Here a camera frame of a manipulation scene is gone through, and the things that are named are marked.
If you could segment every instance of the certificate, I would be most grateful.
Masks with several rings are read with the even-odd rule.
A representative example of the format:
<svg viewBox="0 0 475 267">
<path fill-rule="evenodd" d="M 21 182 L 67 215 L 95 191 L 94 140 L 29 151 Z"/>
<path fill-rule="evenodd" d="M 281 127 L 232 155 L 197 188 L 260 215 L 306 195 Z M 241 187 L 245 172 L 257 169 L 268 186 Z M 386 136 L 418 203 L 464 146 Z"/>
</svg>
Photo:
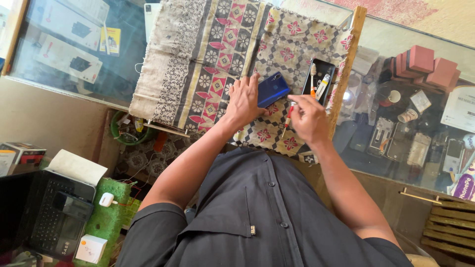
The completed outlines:
<svg viewBox="0 0 475 267">
<path fill-rule="evenodd" d="M 475 86 L 459 86 L 449 94 L 440 123 L 475 133 Z"/>
</svg>

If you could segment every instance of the black shirt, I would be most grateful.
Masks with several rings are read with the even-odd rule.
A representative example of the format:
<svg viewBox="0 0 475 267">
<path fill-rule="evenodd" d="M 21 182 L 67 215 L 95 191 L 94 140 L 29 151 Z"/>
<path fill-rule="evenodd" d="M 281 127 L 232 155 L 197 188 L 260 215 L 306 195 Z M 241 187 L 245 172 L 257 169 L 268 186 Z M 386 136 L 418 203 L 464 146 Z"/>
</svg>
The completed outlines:
<svg viewBox="0 0 475 267">
<path fill-rule="evenodd" d="M 173 204 L 139 211 L 116 266 L 412 266 L 393 243 L 352 232 L 284 158 L 220 154 L 199 191 L 190 225 Z"/>
</svg>

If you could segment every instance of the drawer handle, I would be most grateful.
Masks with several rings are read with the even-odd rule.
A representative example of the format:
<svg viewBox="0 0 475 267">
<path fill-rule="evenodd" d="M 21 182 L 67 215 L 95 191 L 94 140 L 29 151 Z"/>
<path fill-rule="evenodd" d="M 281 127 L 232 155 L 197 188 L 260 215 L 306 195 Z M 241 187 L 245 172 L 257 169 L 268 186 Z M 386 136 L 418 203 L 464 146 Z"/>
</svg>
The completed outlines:
<svg viewBox="0 0 475 267">
<path fill-rule="evenodd" d="M 413 197 L 413 198 L 416 198 L 416 199 L 420 199 L 420 200 L 427 200 L 427 201 L 434 202 L 434 203 L 437 203 L 437 204 L 442 204 L 442 202 L 439 201 L 439 196 L 436 196 L 436 200 L 426 199 L 426 198 L 423 198 L 423 197 L 418 197 L 418 196 L 415 196 L 415 195 L 407 194 L 407 193 L 406 193 L 406 190 L 407 190 L 407 187 L 405 187 L 405 188 L 402 190 L 402 192 L 399 191 L 399 194 L 401 194 L 401 195 L 406 195 L 406 196 L 410 196 L 410 197 Z"/>
<path fill-rule="evenodd" d="M 160 126 L 155 126 L 155 125 L 152 124 L 152 120 L 148 120 L 147 123 L 144 123 L 143 125 L 147 126 L 147 127 L 150 127 L 150 128 L 153 128 L 153 129 L 161 130 L 161 131 L 164 131 L 164 132 L 181 135 L 181 136 L 188 137 L 188 138 L 190 137 L 190 135 L 187 134 L 188 129 L 186 129 L 185 133 L 180 133 L 180 132 L 169 130 L 167 128 L 163 128 L 163 127 L 160 127 Z"/>
</svg>

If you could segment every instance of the blue smartphone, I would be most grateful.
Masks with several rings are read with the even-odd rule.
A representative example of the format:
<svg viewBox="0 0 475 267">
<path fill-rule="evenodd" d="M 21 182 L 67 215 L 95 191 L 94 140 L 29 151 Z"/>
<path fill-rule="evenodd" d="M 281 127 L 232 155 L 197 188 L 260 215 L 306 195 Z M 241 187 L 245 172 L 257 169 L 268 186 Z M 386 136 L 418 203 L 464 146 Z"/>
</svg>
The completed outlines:
<svg viewBox="0 0 475 267">
<path fill-rule="evenodd" d="M 257 106 L 268 107 L 290 92 L 289 85 L 280 72 L 276 72 L 259 83 Z"/>
</svg>

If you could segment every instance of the laptop keyboard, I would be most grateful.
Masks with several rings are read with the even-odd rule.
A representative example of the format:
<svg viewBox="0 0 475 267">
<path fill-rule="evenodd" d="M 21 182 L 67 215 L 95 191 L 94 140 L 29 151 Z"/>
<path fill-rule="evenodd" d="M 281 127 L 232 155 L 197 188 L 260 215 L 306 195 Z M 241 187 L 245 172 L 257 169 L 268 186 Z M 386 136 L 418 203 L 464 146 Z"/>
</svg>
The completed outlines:
<svg viewBox="0 0 475 267">
<path fill-rule="evenodd" d="M 64 214 L 51 205 L 58 191 L 72 193 L 73 188 L 57 181 L 50 180 L 48 182 L 43 204 L 39 210 L 38 219 L 29 242 L 34 247 L 50 251 L 56 247 L 64 219 Z"/>
</svg>

